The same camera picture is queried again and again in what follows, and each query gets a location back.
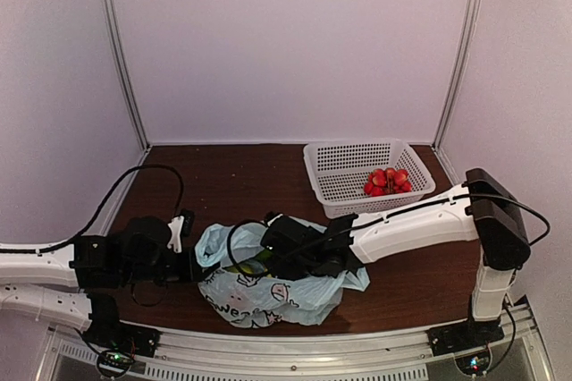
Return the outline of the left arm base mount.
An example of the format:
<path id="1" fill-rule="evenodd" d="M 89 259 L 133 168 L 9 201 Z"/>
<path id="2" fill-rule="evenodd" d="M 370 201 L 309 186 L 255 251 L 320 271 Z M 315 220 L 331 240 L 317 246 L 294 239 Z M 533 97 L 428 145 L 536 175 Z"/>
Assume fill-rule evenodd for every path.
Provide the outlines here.
<path id="1" fill-rule="evenodd" d="M 160 340 L 156 329 L 120 322 L 113 326 L 93 323 L 76 330 L 80 339 L 96 354 L 96 369 L 104 378 L 125 376 L 137 357 L 153 358 Z"/>

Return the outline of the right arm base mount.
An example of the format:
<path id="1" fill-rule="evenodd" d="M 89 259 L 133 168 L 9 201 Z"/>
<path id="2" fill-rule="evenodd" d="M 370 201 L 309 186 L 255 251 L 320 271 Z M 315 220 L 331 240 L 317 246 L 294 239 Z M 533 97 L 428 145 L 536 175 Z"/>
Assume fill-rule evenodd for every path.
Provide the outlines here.
<path id="1" fill-rule="evenodd" d="M 434 357 L 452 354 L 457 369 L 465 376 L 485 375 L 492 367 L 490 345 L 504 338 L 504 332 L 493 322 L 468 320 L 428 330 Z"/>

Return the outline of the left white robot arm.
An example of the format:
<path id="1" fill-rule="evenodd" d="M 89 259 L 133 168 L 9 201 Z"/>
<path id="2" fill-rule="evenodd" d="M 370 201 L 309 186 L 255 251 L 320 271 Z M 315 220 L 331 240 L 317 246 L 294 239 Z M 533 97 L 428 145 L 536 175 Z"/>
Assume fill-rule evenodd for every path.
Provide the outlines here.
<path id="1" fill-rule="evenodd" d="M 151 282 L 198 283 L 212 267 L 199 265 L 196 252 L 183 248 L 194 214 L 184 211 L 170 223 L 137 217 L 108 236 L 77 236 L 44 249 L 1 249 L 1 278 L 10 284 L 57 285 L 115 290 Z"/>

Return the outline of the light blue printed plastic bag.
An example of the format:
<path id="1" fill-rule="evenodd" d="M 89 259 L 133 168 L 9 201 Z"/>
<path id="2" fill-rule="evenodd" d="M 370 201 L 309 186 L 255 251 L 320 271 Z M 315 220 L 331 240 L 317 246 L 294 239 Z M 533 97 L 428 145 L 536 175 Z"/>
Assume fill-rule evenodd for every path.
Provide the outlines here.
<path id="1" fill-rule="evenodd" d="M 365 268 L 289 281 L 252 278 L 231 266 L 227 252 L 230 226 L 211 224 L 195 247 L 198 264 L 216 270 L 198 284 L 206 302 L 232 326 L 263 328 L 279 322 L 319 326 L 341 303 L 345 290 L 363 292 L 370 284 Z"/>

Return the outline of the red lychee bunch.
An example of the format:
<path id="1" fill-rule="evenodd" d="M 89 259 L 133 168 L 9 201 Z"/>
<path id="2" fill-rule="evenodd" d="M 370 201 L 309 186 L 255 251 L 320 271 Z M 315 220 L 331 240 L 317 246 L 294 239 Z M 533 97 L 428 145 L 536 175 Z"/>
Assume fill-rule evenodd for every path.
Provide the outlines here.
<path id="1" fill-rule="evenodd" d="M 369 197 L 410 193 L 412 189 L 408 171 L 392 167 L 373 170 L 363 186 L 364 193 Z"/>

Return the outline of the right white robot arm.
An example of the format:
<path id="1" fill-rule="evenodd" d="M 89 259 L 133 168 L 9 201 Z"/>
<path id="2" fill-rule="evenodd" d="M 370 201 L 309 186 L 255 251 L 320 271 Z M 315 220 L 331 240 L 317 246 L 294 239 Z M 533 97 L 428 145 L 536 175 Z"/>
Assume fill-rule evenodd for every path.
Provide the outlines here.
<path id="1" fill-rule="evenodd" d="M 466 346 L 477 346 L 500 317 L 513 274 L 530 258 L 519 203 L 484 169 L 435 197 L 385 212 L 334 218 L 322 232 L 286 215 L 271 219 L 261 239 L 269 272 L 298 280 L 344 271 L 410 250 L 450 241 L 478 241 L 481 262 L 470 297 L 469 319 L 458 327 Z"/>

